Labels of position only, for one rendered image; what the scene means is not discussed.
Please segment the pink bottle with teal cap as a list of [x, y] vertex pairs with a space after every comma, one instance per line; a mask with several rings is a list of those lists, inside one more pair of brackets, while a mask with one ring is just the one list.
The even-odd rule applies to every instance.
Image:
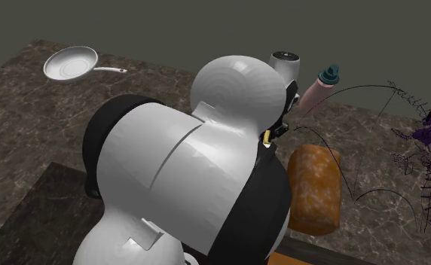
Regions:
[[319, 113], [332, 88], [339, 82], [339, 66], [332, 64], [319, 72], [317, 79], [305, 91], [299, 101], [299, 111], [302, 114]]

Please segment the orange-brown bread loaf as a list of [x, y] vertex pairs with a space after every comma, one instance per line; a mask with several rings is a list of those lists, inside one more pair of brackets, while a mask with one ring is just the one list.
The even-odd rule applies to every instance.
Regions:
[[289, 158], [292, 191], [289, 228], [311, 236], [340, 227], [341, 156], [319, 145], [302, 145]]

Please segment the white frying pan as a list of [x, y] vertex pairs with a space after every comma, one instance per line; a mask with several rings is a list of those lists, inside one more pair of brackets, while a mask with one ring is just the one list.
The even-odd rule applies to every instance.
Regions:
[[98, 54], [91, 47], [67, 47], [45, 61], [43, 72], [48, 79], [62, 83], [80, 80], [93, 71], [127, 73], [126, 69], [97, 67], [98, 61]]

